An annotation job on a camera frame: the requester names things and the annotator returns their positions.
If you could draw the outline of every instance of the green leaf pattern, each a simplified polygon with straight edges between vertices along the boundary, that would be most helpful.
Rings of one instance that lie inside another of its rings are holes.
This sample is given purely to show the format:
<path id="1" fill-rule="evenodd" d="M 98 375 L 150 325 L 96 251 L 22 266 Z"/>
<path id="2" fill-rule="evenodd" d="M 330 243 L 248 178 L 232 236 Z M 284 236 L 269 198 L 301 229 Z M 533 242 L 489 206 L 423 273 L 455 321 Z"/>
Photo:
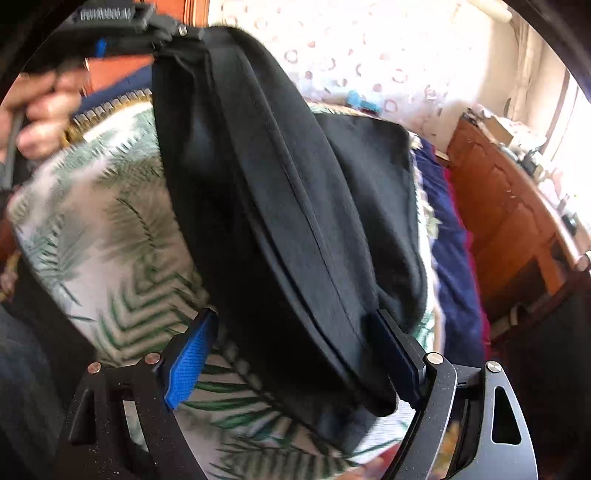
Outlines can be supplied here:
<path id="1" fill-rule="evenodd" d="M 124 109 L 106 122 L 87 143 L 46 161 L 14 195 L 9 217 L 42 284 L 100 361 L 121 366 L 162 350 L 209 296 L 173 214 L 152 108 Z M 427 350 L 430 313 L 415 332 Z M 141 444 L 137 413 L 125 410 Z M 401 403 L 343 458 L 283 414 L 223 325 L 191 397 L 176 411 L 208 477 L 219 480 L 334 477 L 399 442 L 412 415 Z"/>

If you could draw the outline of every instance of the cutout hole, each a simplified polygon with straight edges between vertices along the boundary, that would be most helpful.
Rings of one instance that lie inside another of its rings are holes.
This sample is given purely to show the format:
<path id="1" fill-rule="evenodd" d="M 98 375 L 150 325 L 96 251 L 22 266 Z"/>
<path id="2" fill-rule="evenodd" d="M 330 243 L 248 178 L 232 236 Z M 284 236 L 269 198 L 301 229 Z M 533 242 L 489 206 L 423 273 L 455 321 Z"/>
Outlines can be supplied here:
<path id="1" fill-rule="evenodd" d="M 513 415 L 513 409 L 511 408 L 505 390 L 501 387 L 495 389 L 492 441 L 495 443 L 508 443 L 510 445 L 519 445 L 521 443 L 521 434 L 519 433 L 519 427 Z"/>
<path id="2" fill-rule="evenodd" d="M 144 437 L 142 425 L 139 422 L 138 409 L 133 400 L 124 400 L 123 409 L 125 411 L 125 424 L 129 433 L 129 439 L 140 447 L 144 452 L 149 452 L 148 445 Z"/>
<path id="3" fill-rule="evenodd" d="M 95 393 L 86 390 L 69 436 L 72 445 L 94 445 L 96 443 Z"/>

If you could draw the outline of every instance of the blue padding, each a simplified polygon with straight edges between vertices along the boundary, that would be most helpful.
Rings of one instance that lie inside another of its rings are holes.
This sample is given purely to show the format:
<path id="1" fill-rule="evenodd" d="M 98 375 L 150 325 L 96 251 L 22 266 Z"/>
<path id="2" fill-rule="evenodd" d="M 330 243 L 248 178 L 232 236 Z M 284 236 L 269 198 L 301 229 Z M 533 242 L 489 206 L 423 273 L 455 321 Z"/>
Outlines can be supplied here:
<path id="1" fill-rule="evenodd" d="M 171 409 L 189 398 L 209 355 L 216 329 L 207 319 L 185 344 L 168 374 L 168 390 L 164 401 Z"/>

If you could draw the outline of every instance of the black metal bracket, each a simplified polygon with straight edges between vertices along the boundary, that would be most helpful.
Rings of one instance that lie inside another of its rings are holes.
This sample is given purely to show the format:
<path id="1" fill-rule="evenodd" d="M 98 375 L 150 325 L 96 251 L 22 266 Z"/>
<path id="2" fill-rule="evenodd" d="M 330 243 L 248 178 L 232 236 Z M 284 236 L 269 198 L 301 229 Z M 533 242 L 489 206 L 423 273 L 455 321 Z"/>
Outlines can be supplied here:
<path id="1" fill-rule="evenodd" d="M 386 322 L 387 313 L 379 315 Z M 56 478 L 77 480 L 83 474 L 89 480 L 204 480 L 166 397 L 171 386 L 178 392 L 173 396 L 177 400 L 192 390 L 199 372 L 187 373 L 186 368 L 190 370 L 201 360 L 191 347 L 208 342 L 197 350 L 209 351 L 216 320 L 214 312 L 202 310 L 187 332 L 173 337 L 162 354 L 150 353 L 136 365 L 107 368 L 91 364 L 63 427 Z M 408 336 L 397 326 L 388 325 L 389 332 L 401 340 L 391 347 L 390 358 L 398 362 L 402 373 L 391 369 L 394 386 L 411 397 L 417 390 L 422 393 L 420 408 L 382 480 L 428 479 L 454 406 L 461 408 L 462 423 L 447 478 L 537 479 L 527 426 L 501 366 L 488 362 L 482 369 L 461 367 L 439 353 L 424 351 L 419 364 L 420 346 L 407 342 Z M 397 356 L 407 357 L 396 360 Z M 175 377 L 179 362 L 182 371 Z M 415 372 L 404 371 L 409 368 Z M 135 402 L 148 452 L 131 441 L 124 400 Z"/>

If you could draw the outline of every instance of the orange wood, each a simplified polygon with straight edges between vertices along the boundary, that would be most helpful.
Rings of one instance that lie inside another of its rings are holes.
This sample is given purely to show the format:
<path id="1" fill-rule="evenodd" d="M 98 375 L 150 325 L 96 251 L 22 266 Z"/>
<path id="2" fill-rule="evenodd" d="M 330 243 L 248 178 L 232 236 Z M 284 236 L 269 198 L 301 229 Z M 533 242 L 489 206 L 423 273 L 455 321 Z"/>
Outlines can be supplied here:
<path id="1" fill-rule="evenodd" d="M 565 275 L 552 249 L 562 253 L 569 269 L 579 252 L 535 183 L 465 119 L 458 123 L 447 153 L 457 209 L 473 235 L 476 275 L 482 303 L 493 313 L 490 320 L 525 296 L 527 280 L 519 277 L 517 289 L 514 280 L 532 262 L 546 291 L 557 292 Z"/>
<path id="2" fill-rule="evenodd" d="M 127 75 L 152 63 L 151 56 L 118 57 L 116 59 L 89 60 L 90 91 L 96 92 L 117 83 Z"/>
<path id="3" fill-rule="evenodd" d="M 209 0 L 185 0 L 184 22 L 194 27 L 207 27 Z"/>

